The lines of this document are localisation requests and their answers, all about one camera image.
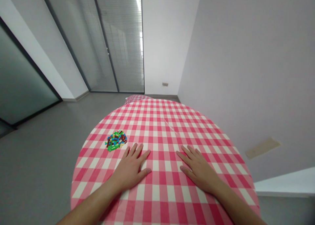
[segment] wall socket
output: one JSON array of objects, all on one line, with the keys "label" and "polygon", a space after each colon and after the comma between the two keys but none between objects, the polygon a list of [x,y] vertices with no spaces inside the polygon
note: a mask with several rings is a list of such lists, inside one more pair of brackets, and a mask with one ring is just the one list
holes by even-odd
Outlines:
[{"label": "wall socket", "polygon": [[250,150],[247,150],[245,153],[247,155],[248,159],[255,158],[259,155],[265,154],[268,151],[277,148],[280,146],[281,143],[274,140],[272,137],[268,140],[264,141],[263,143],[259,144],[258,146],[251,148]]}]

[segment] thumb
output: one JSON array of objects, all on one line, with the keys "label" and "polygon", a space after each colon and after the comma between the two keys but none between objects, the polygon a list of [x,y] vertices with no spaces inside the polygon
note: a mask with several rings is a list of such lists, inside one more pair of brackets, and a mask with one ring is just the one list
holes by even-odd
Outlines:
[{"label": "thumb", "polygon": [[146,168],[146,169],[143,169],[142,171],[140,171],[137,175],[138,182],[140,182],[143,178],[145,178],[146,175],[148,175],[150,172],[151,172],[150,168]]},{"label": "thumb", "polygon": [[190,171],[190,170],[189,170],[188,168],[186,168],[185,166],[180,166],[179,168],[183,171],[183,173],[186,174],[187,177],[189,177],[193,182],[195,182],[195,180],[196,180],[197,177],[196,177],[195,174],[193,174],[192,171]]}]

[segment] table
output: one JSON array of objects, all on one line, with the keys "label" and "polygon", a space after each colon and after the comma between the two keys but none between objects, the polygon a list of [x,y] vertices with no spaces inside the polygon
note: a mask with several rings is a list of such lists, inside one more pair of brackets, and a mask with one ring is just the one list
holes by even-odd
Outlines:
[{"label": "table", "polygon": [[[108,152],[105,141],[117,130],[125,132],[128,143]],[[106,224],[232,224],[219,202],[180,171],[183,162],[176,151],[181,145],[198,148],[219,177],[259,215],[252,177],[227,135],[200,112],[161,99],[126,104],[96,125],[75,165],[71,209],[112,175],[126,147],[134,143],[151,150],[142,168],[152,172],[113,201]]]}]

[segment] finger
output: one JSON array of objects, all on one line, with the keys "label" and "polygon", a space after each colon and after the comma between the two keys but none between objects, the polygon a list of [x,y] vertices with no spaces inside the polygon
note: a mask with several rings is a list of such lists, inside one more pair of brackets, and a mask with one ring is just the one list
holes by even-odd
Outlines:
[{"label": "finger", "polygon": [[125,153],[122,156],[122,158],[126,158],[127,157],[128,153],[129,153],[129,150],[130,150],[130,146],[127,147],[127,149],[125,150]]},{"label": "finger", "polygon": [[193,154],[192,154],[188,149],[186,149],[184,146],[181,146],[181,149],[186,153],[186,155],[187,155],[190,159],[193,159],[193,158],[194,158]]},{"label": "finger", "polygon": [[188,166],[190,166],[191,159],[189,159],[179,151],[176,151],[176,153]]},{"label": "finger", "polygon": [[150,168],[146,168],[146,169],[143,169],[142,171],[140,171],[137,175],[138,182],[140,182],[143,178],[145,178],[146,175],[148,175],[150,172],[151,172]]},{"label": "finger", "polygon": [[189,149],[189,151],[190,151],[195,157],[197,157],[197,153],[196,153],[196,151],[195,151],[192,147],[187,146],[187,148]]},{"label": "finger", "polygon": [[137,143],[135,143],[135,144],[134,144],[134,146],[131,148],[130,153],[128,154],[128,156],[130,156],[130,157],[131,157],[131,156],[134,154],[134,152],[135,152],[135,150],[136,150],[137,146],[138,146],[138,144],[137,144]]},{"label": "finger", "polygon": [[207,161],[207,160],[205,159],[205,157],[202,155],[202,153],[201,153],[198,149],[196,149],[196,152],[197,152],[197,155],[199,155],[199,158],[201,158],[202,160]]},{"label": "finger", "polygon": [[190,171],[188,168],[184,167],[184,166],[180,166],[179,167],[183,173],[186,174],[187,177],[189,177],[193,182],[196,181],[197,177],[195,174],[193,174],[192,171]]},{"label": "finger", "polygon": [[196,153],[200,158],[203,158],[203,155],[200,153],[200,151],[198,149],[196,149]]},{"label": "finger", "polygon": [[148,151],[146,151],[143,155],[141,155],[141,156],[138,158],[138,160],[139,160],[139,162],[140,162],[141,164],[147,159],[147,157],[149,156],[150,152],[151,152],[151,150],[148,150]]},{"label": "finger", "polygon": [[133,157],[138,158],[140,152],[142,151],[142,148],[143,148],[143,144],[140,144],[140,146],[137,148],[137,150],[133,154]]}]

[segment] baseboard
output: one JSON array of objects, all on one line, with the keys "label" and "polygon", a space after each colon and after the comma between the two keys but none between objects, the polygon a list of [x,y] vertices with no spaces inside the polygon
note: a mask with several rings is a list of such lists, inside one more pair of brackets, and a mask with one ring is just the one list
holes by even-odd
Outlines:
[{"label": "baseboard", "polygon": [[68,99],[68,98],[63,98],[62,100],[63,101],[68,101],[68,102],[77,102],[79,100],[81,100],[83,97],[87,96],[90,92],[89,91],[86,91],[84,92],[82,95],[79,95],[77,98],[75,99]]},{"label": "baseboard", "polygon": [[313,193],[292,193],[292,192],[256,192],[258,196],[274,196],[274,197],[299,197],[308,198],[315,196]]},{"label": "baseboard", "polygon": [[180,103],[180,100],[177,95],[157,95],[157,94],[145,94],[146,96],[152,97],[152,98],[176,98],[178,102]]}]

